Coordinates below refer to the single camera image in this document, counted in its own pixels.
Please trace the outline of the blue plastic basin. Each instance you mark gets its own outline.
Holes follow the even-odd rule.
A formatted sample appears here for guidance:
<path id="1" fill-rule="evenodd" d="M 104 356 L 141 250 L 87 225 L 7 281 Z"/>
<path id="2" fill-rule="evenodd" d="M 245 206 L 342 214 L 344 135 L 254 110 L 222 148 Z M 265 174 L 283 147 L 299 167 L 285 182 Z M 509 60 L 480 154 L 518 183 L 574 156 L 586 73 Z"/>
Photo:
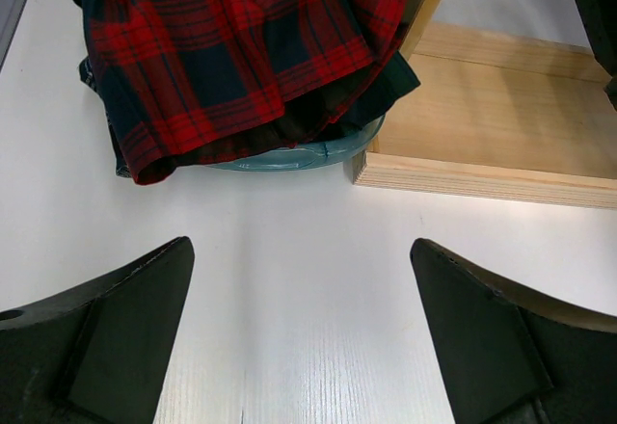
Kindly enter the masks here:
<path id="1" fill-rule="evenodd" d="M 274 149 L 232 162 L 213 164 L 211 168 L 233 172 L 292 172 L 344 163 L 368 148 L 384 120 L 385 117 L 381 116 L 361 130 L 336 140 Z"/>

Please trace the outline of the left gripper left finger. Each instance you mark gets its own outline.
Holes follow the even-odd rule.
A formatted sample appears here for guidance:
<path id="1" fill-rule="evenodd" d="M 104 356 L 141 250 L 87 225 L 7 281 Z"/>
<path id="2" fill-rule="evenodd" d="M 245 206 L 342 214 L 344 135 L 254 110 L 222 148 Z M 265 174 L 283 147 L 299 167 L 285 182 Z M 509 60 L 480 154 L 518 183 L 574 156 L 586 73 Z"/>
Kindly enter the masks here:
<path id="1" fill-rule="evenodd" d="M 1 313 L 4 423 L 150 423 L 195 254 L 187 237 Z"/>

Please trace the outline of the wooden clothes rack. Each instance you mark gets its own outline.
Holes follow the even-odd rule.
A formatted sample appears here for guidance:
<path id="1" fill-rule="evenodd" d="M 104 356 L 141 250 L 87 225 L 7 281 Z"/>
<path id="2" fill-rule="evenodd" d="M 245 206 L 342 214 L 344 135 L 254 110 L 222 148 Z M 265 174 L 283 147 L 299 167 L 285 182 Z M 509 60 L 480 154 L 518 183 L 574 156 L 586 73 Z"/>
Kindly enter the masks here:
<path id="1" fill-rule="evenodd" d="M 420 87 L 357 155 L 362 186 L 612 209 L 616 112 L 575 0 L 408 0 Z"/>

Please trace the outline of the red plaid skirt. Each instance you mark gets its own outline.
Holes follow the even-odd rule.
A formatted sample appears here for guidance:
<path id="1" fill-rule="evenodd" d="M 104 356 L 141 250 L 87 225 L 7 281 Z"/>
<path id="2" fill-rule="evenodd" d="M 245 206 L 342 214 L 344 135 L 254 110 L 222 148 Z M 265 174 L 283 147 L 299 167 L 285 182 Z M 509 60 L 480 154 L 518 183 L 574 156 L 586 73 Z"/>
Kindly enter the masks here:
<path id="1" fill-rule="evenodd" d="M 73 2 L 141 186 L 308 144 L 400 52 L 408 27 L 407 0 Z"/>

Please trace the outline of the green plaid skirt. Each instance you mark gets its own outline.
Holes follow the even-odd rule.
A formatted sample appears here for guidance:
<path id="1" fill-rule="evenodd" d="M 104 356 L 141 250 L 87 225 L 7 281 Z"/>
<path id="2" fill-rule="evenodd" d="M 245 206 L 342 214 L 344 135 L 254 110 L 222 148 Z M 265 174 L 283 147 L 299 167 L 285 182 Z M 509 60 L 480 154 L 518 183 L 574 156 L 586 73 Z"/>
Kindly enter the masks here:
<path id="1" fill-rule="evenodd" d="M 381 118 L 403 96 L 420 86 L 420 81 L 408 61 L 396 51 L 367 89 L 341 117 L 328 123 L 307 143 L 340 140 L 354 135 Z"/>

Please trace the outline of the navy white plaid skirt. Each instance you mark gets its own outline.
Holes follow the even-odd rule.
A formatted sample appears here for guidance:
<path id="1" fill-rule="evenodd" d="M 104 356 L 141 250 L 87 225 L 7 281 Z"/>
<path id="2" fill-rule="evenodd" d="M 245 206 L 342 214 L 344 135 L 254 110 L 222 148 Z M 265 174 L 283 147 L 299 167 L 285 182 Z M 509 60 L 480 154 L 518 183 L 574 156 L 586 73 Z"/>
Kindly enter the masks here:
<path id="1" fill-rule="evenodd" d="M 80 81 L 88 86 L 94 93 L 99 95 L 97 83 L 94 78 L 94 71 L 88 57 L 84 58 L 78 67 Z M 108 116 L 108 113 L 105 113 L 105 118 L 107 121 L 108 131 L 110 134 L 112 149 L 115 154 L 116 164 L 115 164 L 115 174 L 118 177 L 122 178 L 130 178 L 131 173 L 124 160 L 123 154 L 121 153 L 121 147 L 116 137 L 114 128 L 112 126 L 111 120 Z"/>

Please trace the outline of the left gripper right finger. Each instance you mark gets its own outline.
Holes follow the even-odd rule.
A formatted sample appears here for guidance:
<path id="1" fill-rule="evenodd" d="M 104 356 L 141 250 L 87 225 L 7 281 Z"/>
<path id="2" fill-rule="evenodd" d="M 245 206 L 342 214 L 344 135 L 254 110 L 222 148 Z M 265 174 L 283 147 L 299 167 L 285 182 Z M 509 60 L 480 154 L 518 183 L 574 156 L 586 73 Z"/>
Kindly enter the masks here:
<path id="1" fill-rule="evenodd" d="M 410 259 L 458 423 L 613 423 L 616 319 L 419 238 Z"/>

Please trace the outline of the grey dotted skirt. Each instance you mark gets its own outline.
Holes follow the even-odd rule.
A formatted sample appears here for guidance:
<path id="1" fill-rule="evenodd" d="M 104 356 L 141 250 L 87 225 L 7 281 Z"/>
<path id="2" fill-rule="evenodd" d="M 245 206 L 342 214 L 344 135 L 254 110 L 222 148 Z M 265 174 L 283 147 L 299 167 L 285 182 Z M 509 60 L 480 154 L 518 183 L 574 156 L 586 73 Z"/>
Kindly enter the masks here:
<path id="1" fill-rule="evenodd" d="M 596 61 L 609 74 L 604 91 L 616 107 L 616 0 L 575 0 Z"/>

